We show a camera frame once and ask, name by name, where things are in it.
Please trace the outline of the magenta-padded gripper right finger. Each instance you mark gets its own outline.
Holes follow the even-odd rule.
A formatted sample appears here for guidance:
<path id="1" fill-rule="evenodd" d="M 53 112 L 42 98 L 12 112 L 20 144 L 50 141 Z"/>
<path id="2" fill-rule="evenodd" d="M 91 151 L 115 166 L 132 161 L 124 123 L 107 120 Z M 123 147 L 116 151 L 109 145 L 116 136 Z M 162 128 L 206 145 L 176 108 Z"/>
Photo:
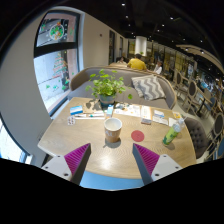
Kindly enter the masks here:
<path id="1" fill-rule="evenodd" d="M 167 154 L 158 155 L 138 144 L 133 144 L 132 153 L 145 185 L 182 169 L 182 167 Z"/>

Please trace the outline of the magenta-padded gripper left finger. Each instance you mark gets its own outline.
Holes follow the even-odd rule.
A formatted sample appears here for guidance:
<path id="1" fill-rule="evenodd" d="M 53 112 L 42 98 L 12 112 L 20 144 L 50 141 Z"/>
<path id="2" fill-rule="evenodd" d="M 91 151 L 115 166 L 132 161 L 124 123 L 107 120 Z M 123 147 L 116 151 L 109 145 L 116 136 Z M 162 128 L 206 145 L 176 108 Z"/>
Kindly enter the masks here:
<path id="1" fill-rule="evenodd" d="M 79 185 L 91 154 L 91 144 L 87 143 L 66 155 L 56 155 L 42 169 Z"/>

